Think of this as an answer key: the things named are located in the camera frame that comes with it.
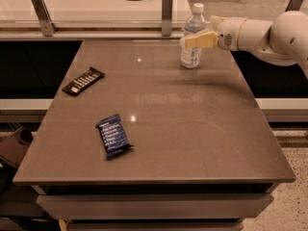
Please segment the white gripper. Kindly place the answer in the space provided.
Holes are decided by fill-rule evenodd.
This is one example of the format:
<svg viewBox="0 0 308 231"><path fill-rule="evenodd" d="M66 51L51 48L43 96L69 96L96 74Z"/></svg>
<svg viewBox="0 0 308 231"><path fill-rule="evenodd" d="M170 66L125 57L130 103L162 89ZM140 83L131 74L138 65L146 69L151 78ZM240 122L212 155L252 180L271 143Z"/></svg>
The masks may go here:
<svg viewBox="0 0 308 231"><path fill-rule="evenodd" d="M238 40L242 26L246 22L245 17L210 16L211 27L214 32L187 35L180 39L182 48L220 48L230 51L238 51Z"/></svg>

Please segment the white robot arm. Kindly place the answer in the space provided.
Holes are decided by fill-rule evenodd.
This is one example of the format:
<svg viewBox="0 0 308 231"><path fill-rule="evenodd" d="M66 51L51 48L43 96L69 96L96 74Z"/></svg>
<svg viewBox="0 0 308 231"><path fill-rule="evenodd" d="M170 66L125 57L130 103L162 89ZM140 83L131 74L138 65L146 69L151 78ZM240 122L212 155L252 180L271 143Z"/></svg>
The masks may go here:
<svg viewBox="0 0 308 231"><path fill-rule="evenodd" d="M308 15L284 12L274 21L211 16L211 28L180 39L182 48L244 51L280 66L298 64L308 78Z"/></svg>

